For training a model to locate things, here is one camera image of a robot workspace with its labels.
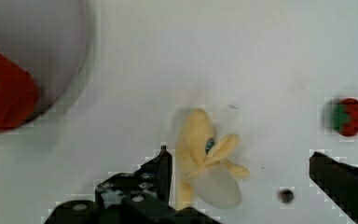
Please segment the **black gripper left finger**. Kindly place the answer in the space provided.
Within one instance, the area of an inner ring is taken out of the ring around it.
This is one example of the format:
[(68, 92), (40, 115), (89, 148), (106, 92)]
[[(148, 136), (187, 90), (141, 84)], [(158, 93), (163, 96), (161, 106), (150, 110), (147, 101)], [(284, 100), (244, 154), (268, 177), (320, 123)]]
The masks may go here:
[(43, 224), (221, 224), (193, 207), (169, 205), (172, 155), (166, 147), (132, 173), (95, 188), (95, 198), (57, 205)]

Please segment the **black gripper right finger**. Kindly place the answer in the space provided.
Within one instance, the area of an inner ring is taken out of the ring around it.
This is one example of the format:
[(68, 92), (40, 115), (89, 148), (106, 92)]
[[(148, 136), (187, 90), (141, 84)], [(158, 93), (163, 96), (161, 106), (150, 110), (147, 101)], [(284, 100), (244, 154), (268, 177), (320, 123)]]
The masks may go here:
[(310, 179), (358, 224), (358, 167), (314, 152), (309, 158)]

